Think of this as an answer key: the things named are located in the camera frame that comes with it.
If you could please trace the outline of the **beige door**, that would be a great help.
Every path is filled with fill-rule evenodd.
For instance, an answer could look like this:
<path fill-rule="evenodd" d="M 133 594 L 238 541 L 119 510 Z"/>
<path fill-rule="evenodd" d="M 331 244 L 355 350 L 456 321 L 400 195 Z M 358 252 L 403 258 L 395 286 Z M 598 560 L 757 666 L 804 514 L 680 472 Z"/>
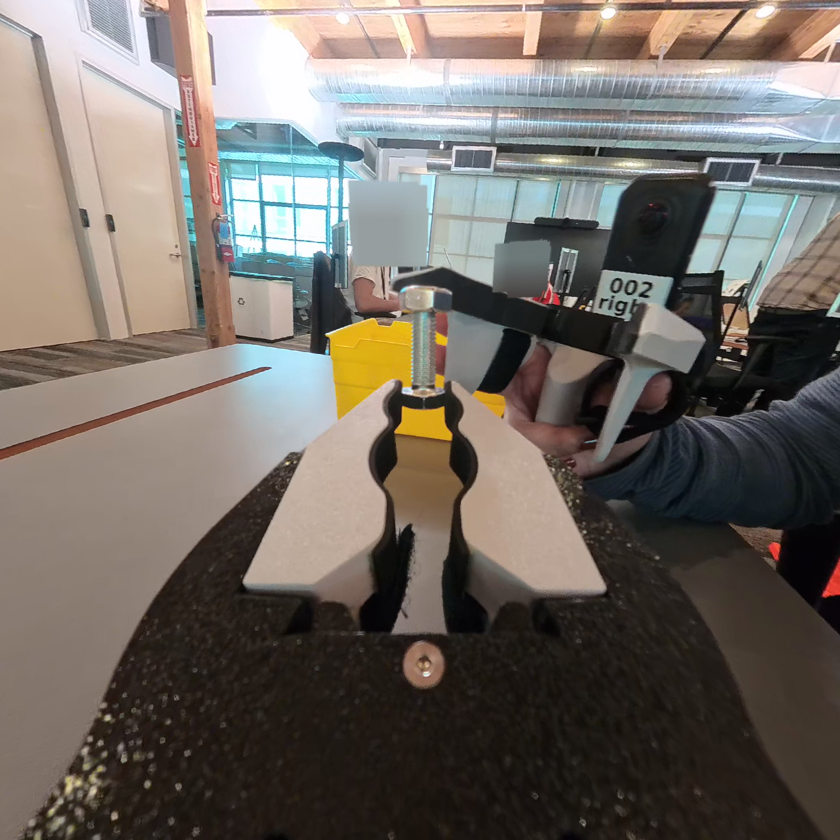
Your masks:
<path fill-rule="evenodd" d="M 96 336 L 31 35 L 1 27 L 1 349 Z"/>
<path fill-rule="evenodd" d="M 80 91 L 129 335 L 193 328 L 175 110 L 86 59 Z"/>

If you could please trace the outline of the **black wall speaker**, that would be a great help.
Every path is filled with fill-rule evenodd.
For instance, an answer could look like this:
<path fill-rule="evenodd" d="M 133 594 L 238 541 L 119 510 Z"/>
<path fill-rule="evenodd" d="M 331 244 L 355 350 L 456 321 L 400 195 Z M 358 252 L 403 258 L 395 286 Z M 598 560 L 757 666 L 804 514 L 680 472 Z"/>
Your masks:
<path fill-rule="evenodd" d="M 171 22 L 167 15 L 156 14 L 145 19 L 151 62 L 176 76 Z"/>

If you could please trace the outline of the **person's right hand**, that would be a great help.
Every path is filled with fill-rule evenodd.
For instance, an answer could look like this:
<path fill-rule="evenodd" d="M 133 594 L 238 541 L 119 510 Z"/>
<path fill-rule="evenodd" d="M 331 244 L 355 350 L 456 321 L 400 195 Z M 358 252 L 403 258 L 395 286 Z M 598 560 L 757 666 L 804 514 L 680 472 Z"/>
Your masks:
<path fill-rule="evenodd" d="M 590 436 L 585 427 L 539 422 L 537 409 L 551 358 L 551 352 L 538 344 L 503 393 L 506 422 L 545 455 L 560 459 L 578 477 L 590 479 L 622 468 L 656 437 L 651 433 L 617 444 L 603 462 L 598 462 L 586 446 Z"/>

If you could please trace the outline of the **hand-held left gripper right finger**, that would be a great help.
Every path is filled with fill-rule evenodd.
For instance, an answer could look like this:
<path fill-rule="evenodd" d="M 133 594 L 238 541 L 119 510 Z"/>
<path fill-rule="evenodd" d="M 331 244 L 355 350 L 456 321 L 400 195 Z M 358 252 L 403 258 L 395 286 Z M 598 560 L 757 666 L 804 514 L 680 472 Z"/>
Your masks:
<path fill-rule="evenodd" d="M 606 594 L 543 454 L 457 383 L 447 383 L 455 499 L 446 611 L 499 611 Z"/>

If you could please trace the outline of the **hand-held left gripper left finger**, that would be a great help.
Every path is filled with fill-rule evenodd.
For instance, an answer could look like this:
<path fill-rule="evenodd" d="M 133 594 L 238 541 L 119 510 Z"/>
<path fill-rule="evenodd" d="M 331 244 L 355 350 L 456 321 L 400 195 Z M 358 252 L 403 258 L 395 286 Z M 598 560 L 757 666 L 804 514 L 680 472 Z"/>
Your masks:
<path fill-rule="evenodd" d="M 403 551 L 385 481 L 397 463 L 403 385 L 391 380 L 308 445 L 245 578 L 249 593 L 345 606 L 395 621 Z"/>

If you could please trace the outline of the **white recycling bin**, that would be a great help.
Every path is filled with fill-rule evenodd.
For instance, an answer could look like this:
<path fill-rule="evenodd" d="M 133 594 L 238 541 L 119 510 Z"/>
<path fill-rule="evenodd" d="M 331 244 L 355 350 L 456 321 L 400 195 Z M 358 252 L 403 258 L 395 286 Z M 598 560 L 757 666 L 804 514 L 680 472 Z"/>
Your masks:
<path fill-rule="evenodd" d="M 238 338 L 268 343 L 293 338 L 292 279 L 232 273 L 229 284 Z"/>

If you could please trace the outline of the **person's right forearm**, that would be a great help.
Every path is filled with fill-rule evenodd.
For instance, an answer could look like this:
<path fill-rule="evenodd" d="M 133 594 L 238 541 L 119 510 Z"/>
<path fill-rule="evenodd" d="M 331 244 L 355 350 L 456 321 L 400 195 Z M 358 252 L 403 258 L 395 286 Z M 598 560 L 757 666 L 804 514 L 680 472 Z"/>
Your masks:
<path fill-rule="evenodd" d="M 665 518 L 797 529 L 839 510 L 839 372 L 767 411 L 681 419 L 584 488 Z"/>

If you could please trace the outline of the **steel hex bolt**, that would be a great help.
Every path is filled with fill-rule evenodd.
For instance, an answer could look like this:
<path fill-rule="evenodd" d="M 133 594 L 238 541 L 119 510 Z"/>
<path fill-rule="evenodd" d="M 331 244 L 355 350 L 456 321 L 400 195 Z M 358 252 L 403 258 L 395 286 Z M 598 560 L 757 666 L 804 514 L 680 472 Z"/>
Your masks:
<path fill-rule="evenodd" d="M 411 385 L 436 387 L 437 316 L 447 314 L 453 305 L 452 292 L 430 286 L 411 285 L 399 292 L 402 313 L 411 321 Z"/>

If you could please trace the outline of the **yellow plastic bin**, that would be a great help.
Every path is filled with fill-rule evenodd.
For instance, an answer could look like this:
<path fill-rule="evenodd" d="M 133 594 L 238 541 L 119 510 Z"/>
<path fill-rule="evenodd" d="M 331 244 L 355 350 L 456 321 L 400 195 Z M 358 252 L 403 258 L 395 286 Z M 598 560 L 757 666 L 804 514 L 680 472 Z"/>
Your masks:
<path fill-rule="evenodd" d="M 328 333 L 338 419 L 350 413 L 390 380 L 411 383 L 412 324 L 366 319 Z M 501 395 L 476 392 L 477 400 L 502 417 Z M 403 410 L 396 433 L 403 436 L 451 440 L 443 409 Z"/>

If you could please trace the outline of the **large black screen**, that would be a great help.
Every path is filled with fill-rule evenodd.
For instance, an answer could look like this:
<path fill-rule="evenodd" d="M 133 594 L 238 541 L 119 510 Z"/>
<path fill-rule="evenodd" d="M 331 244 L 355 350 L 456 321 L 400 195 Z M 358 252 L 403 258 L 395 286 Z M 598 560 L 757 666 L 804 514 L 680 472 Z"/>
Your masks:
<path fill-rule="evenodd" d="M 508 222 L 504 242 L 548 241 L 553 290 L 577 298 L 596 287 L 610 234 L 594 219 L 537 217 L 531 223 Z"/>

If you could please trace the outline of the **long red sign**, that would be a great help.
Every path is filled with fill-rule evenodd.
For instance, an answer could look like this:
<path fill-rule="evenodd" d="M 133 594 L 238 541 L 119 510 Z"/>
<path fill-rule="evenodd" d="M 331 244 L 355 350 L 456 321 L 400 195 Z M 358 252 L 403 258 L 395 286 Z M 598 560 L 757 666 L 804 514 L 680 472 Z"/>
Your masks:
<path fill-rule="evenodd" d="M 188 148 L 200 148 L 201 133 L 197 121 L 195 81 L 189 75 L 179 75 L 178 81 L 182 99 L 182 131 L 185 144 Z"/>

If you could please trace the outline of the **white wall vent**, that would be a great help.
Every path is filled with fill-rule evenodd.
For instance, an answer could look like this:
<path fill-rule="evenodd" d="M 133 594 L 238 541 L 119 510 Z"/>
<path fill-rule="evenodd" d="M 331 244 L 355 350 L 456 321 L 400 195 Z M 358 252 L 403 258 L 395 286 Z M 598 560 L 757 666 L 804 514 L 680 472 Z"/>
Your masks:
<path fill-rule="evenodd" d="M 139 60 L 130 1 L 77 1 L 83 32 L 122 57 Z"/>

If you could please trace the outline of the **black office chair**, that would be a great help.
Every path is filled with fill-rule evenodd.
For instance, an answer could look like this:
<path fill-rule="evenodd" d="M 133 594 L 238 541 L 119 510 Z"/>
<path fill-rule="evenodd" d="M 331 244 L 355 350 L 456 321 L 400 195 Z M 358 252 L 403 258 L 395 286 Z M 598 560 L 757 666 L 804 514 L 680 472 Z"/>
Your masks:
<path fill-rule="evenodd" d="M 319 355 L 327 353 L 328 333 L 353 323 L 351 308 L 335 285 L 331 258 L 321 251 L 313 257 L 310 320 L 309 351 Z"/>

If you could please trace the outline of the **silver air duct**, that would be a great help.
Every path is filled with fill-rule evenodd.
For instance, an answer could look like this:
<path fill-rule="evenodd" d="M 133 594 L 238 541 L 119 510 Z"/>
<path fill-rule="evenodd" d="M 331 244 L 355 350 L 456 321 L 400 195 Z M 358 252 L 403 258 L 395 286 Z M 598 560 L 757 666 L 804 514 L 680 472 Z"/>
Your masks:
<path fill-rule="evenodd" d="M 451 156 L 451 150 L 430 150 L 426 157 L 427 170 L 431 173 L 452 173 L 450 171 Z M 640 176 L 648 175 L 702 174 L 704 160 L 696 163 L 622 157 L 497 152 L 495 171 L 492 174 L 469 175 L 631 182 Z M 758 173 L 748 188 L 788 193 L 838 193 L 839 171 L 836 167 L 761 163 Z"/>
<path fill-rule="evenodd" d="M 805 150 L 838 145 L 838 115 L 657 112 L 582 108 L 348 103 L 336 112 L 344 134 L 504 144 L 716 144 Z"/>
<path fill-rule="evenodd" d="M 838 62 L 313 59 L 321 102 L 799 113 L 838 105 Z"/>

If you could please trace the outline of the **wooden support post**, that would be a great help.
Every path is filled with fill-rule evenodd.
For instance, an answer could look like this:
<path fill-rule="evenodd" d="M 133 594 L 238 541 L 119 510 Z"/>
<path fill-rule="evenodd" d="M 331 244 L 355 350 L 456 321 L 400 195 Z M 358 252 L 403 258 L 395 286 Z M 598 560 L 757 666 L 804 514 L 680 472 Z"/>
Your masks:
<path fill-rule="evenodd" d="M 224 207 L 212 204 L 207 177 L 209 161 L 219 166 L 212 63 L 206 24 L 207 6 L 204 1 L 170 1 L 168 4 L 180 96 L 178 76 L 189 75 L 195 81 L 201 147 L 188 148 L 185 143 L 185 160 L 190 181 L 206 338 L 208 345 L 215 349 L 234 344 L 236 336 L 228 264 L 216 258 L 212 231 L 213 220 L 216 214 L 224 213 Z"/>

